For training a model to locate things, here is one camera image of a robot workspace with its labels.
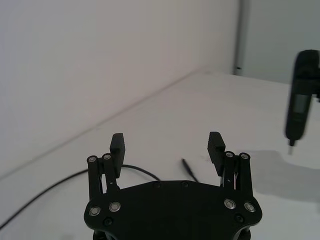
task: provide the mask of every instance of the electric screwdriver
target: electric screwdriver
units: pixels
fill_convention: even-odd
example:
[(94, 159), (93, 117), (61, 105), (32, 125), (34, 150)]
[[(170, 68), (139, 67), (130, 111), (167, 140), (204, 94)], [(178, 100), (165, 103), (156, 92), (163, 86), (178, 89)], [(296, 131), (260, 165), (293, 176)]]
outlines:
[(319, 54), (317, 50), (304, 50), (295, 60), (285, 127), (289, 154), (292, 154), (296, 141), (304, 135), (312, 96), (320, 99)]

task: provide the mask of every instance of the silver screw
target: silver screw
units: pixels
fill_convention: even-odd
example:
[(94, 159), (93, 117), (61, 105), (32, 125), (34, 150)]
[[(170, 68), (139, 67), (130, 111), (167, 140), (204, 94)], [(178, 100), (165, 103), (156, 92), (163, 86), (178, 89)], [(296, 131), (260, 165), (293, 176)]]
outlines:
[(225, 155), (226, 155), (228, 158), (232, 158), (232, 157), (234, 156), (231, 152), (227, 152)]
[(247, 154), (242, 154), (242, 155), (241, 155), (241, 158), (243, 158), (243, 159), (248, 159), (249, 156), (248, 156)]
[(117, 202), (117, 201), (111, 203), (109, 206), (110, 212), (113, 212), (113, 213), (118, 212), (120, 208), (121, 208), (121, 204), (120, 202)]
[(255, 206), (254, 206), (252, 203), (250, 203), (250, 202), (246, 202), (246, 203), (244, 204), (244, 207), (245, 207), (245, 209), (247, 209), (247, 210), (248, 210), (249, 212), (251, 212), (251, 213), (253, 213), (253, 212), (256, 211)]
[(90, 162), (90, 163), (93, 163), (95, 160), (96, 160), (96, 157), (95, 157), (95, 156), (92, 156), (92, 157), (89, 158), (89, 162)]
[(107, 155), (104, 155), (103, 157), (105, 160), (109, 160), (111, 158), (111, 155), (107, 154)]
[(231, 199), (226, 199), (224, 200), (224, 205), (228, 208), (228, 209), (235, 209), (236, 208), (236, 203), (234, 201), (232, 201)]
[(97, 216), (97, 215), (99, 215), (100, 211), (101, 211), (101, 208), (100, 208), (100, 207), (98, 207), (98, 206), (93, 206), (93, 207), (90, 208), (90, 210), (89, 210), (89, 215), (92, 216), (92, 217)]

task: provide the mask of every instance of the black cable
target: black cable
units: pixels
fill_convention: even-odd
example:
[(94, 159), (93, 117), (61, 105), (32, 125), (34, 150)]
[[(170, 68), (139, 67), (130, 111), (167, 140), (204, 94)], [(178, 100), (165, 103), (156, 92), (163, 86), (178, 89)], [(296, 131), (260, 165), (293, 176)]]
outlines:
[[(157, 181), (160, 181), (160, 179), (159, 179), (156, 175), (154, 175), (154, 174), (152, 174), (151, 172), (148, 172), (148, 171), (146, 171), (146, 170), (144, 170), (144, 169), (142, 169), (142, 168), (140, 168), (140, 167), (132, 166), (132, 165), (126, 165), (126, 164), (122, 165), (122, 167), (123, 167), (123, 168), (135, 169), (135, 170), (141, 171), (141, 172), (149, 175), (150, 177), (156, 179)], [(16, 218), (23, 210), (25, 210), (30, 204), (32, 204), (35, 200), (37, 200), (38, 198), (40, 198), (40, 197), (41, 197), (42, 195), (44, 195), (46, 192), (50, 191), (51, 189), (53, 189), (54, 187), (56, 187), (56, 186), (58, 186), (58, 185), (60, 185), (60, 184), (62, 184), (62, 183), (68, 181), (69, 179), (72, 179), (72, 178), (74, 178), (74, 177), (76, 177), (76, 176), (79, 176), (79, 175), (81, 175), (81, 174), (84, 174), (84, 173), (86, 173), (86, 172), (88, 172), (88, 169), (82, 170), (82, 171), (79, 171), (79, 172), (76, 172), (76, 173), (74, 173), (74, 174), (72, 174), (72, 175), (70, 175), (70, 176), (67, 176), (66, 178), (64, 178), (64, 179), (56, 182), (55, 184), (47, 187), (45, 190), (43, 190), (42, 192), (40, 192), (38, 195), (36, 195), (36, 196), (33, 197), (30, 201), (28, 201), (25, 205), (23, 205), (18, 211), (16, 211), (12, 216), (10, 216), (3, 224), (1, 224), (1, 226), (0, 226), (0, 231), (1, 231), (5, 226), (7, 226), (13, 219), (15, 219), (15, 218)]]
[(182, 160), (182, 165), (184, 169), (187, 171), (187, 173), (194, 179), (195, 182), (199, 183), (198, 179), (192, 172), (191, 167), (188, 165), (187, 161), (184, 158), (182, 158), (181, 160)]
[(127, 165), (127, 164), (123, 164), (122, 165), (123, 168), (127, 168), (127, 169), (135, 169), (135, 170), (138, 170), (140, 172), (143, 172), (144, 174), (147, 174), (149, 175), (150, 177), (154, 178), (155, 180), (157, 181), (161, 181), (160, 178), (158, 178), (156, 175), (152, 174), (151, 172), (148, 172), (138, 166), (132, 166), (132, 165)]

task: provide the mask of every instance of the black device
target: black device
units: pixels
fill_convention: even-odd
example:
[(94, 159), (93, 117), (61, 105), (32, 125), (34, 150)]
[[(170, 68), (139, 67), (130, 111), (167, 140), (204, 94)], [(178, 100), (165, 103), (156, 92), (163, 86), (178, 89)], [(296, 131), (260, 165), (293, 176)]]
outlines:
[[(253, 197), (250, 156), (225, 151), (218, 132), (207, 146), (220, 186), (195, 181), (152, 181), (117, 186), (125, 155), (122, 133), (110, 153), (90, 156), (89, 203), (84, 211), (94, 240), (249, 240), (262, 210)], [(106, 178), (106, 192), (102, 187)]]
[(313, 95), (320, 99), (320, 56), (317, 50), (304, 50), (295, 60), (286, 118), (290, 152), (305, 132)]

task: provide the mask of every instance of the white table surface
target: white table surface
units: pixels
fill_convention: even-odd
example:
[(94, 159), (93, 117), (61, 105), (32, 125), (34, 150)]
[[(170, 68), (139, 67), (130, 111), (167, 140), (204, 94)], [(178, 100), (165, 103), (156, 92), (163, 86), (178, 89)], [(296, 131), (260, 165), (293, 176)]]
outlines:
[[(222, 134), (226, 149), (251, 155), (254, 196), (263, 217), (253, 240), (319, 239), (320, 110), (314, 104), (308, 132), (288, 155), (284, 122), (289, 86), (201, 71), (177, 82), (65, 146), (0, 179), (0, 221), (52, 183), (87, 167), (86, 158), (109, 151), (113, 133), (123, 133), (124, 162), (162, 180), (198, 179), (219, 185), (207, 153), (210, 131)], [(121, 188), (152, 181), (123, 169)], [(91, 240), (83, 214), (87, 174), (52, 190), (0, 232), (1, 240)]]

